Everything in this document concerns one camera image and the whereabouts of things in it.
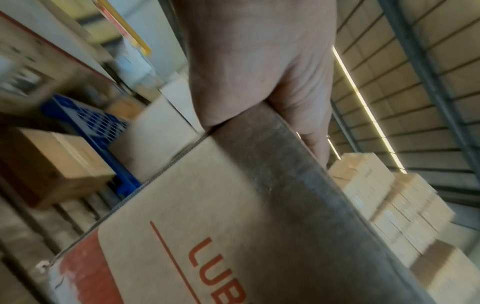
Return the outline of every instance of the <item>metal rafter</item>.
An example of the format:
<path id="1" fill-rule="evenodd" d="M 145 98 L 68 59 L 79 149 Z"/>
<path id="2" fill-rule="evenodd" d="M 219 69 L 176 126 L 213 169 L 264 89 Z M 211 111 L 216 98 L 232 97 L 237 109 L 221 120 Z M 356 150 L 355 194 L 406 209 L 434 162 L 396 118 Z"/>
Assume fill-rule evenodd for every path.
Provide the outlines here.
<path id="1" fill-rule="evenodd" d="M 350 145 L 351 149 L 355 153 L 361 153 L 362 149 L 360 148 L 359 144 L 353 137 L 352 133 L 350 132 L 350 129 L 347 127 L 342 115 L 340 114 L 337 108 L 337 105 L 333 101 L 331 101 L 331 113 L 333 115 L 333 118 L 335 118 L 336 123 L 340 127 L 340 130 L 343 133 L 343 136 L 345 136 L 346 141 Z"/>
<path id="2" fill-rule="evenodd" d="M 408 24 L 399 7 L 398 1 L 378 0 L 390 26 L 400 42 L 410 64 L 423 84 L 430 101 L 436 106 L 438 114 L 451 131 L 456 144 L 461 149 L 470 169 L 480 183 L 480 160 L 472 149 L 472 136 L 460 125 L 460 115 L 451 104 L 450 96 L 443 83 L 436 76 L 433 65 L 422 49 L 413 29 Z"/>

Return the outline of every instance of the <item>orange line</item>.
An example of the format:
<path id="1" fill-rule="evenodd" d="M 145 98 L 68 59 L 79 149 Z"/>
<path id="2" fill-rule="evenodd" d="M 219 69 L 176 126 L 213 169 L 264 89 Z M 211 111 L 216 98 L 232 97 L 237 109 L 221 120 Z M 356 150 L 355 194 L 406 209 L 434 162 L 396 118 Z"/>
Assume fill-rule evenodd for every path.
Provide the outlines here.
<path id="1" fill-rule="evenodd" d="M 164 238 L 162 237 L 162 235 L 160 234 L 159 230 L 157 229 L 157 227 L 155 226 L 154 222 L 150 222 L 150 226 L 151 228 L 153 229 L 153 231 L 155 232 L 155 235 L 158 237 L 158 239 L 160 240 L 161 244 L 163 245 L 166 253 L 168 254 L 168 256 L 170 257 L 170 260 L 171 262 L 173 263 L 173 265 L 175 266 L 176 270 L 178 271 L 178 273 L 180 274 L 181 278 L 183 279 L 186 287 L 188 288 L 188 290 L 190 291 L 193 299 L 195 300 L 196 304 L 202 304 L 199 300 L 199 297 L 197 296 L 197 294 L 195 293 L 194 289 L 192 288 L 192 286 L 190 285 L 189 281 L 187 280 L 187 277 L 185 276 L 184 272 L 182 271 L 182 269 L 180 268 L 179 264 L 177 263 L 177 261 L 175 260 L 175 257 L 174 255 L 172 254 L 172 252 L 170 251 L 170 248 L 167 246 L 167 243 L 165 243 L 164 241 Z"/>

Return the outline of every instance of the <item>hand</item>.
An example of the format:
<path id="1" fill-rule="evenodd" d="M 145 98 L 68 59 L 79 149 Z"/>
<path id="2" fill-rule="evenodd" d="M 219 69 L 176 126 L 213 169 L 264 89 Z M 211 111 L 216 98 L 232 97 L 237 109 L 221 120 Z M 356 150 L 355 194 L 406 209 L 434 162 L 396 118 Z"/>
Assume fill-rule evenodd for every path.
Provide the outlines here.
<path id="1" fill-rule="evenodd" d="M 322 166 L 330 155 L 335 0 L 173 0 L 204 127 L 267 99 Z"/>

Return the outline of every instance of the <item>corrugated metal ceiling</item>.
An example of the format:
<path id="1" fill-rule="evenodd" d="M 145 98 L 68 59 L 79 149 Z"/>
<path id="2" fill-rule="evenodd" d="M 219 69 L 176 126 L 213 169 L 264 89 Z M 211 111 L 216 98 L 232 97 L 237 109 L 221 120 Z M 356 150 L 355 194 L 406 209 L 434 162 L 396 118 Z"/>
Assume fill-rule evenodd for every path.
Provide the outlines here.
<path id="1" fill-rule="evenodd" d="M 445 199 L 479 203 L 480 183 L 424 84 L 407 59 L 378 0 L 338 0 L 335 48 L 359 92 L 408 172 L 422 175 Z M 435 76 L 459 112 L 458 123 L 480 149 L 480 3 L 399 0 Z M 363 152 L 397 170 L 339 64 L 332 102 Z M 352 149 L 332 119 L 329 136 L 339 154 Z M 335 160 L 332 154 L 330 162 Z"/>

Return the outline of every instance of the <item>blue plastic pallet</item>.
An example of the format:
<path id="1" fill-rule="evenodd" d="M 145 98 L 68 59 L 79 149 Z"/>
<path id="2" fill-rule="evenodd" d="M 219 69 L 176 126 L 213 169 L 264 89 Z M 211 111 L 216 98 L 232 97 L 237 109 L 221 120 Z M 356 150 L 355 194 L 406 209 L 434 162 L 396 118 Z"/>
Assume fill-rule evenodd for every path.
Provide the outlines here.
<path id="1" fill-rule="evenodd" d="M 108 145 L 127 128 L 126 121 L 61 95 L 54 95 L 41 111 L 71 125 L 97 151 L 116 173 L 117 194 L 128 196 L 142 185 L 108 150 Z"/>

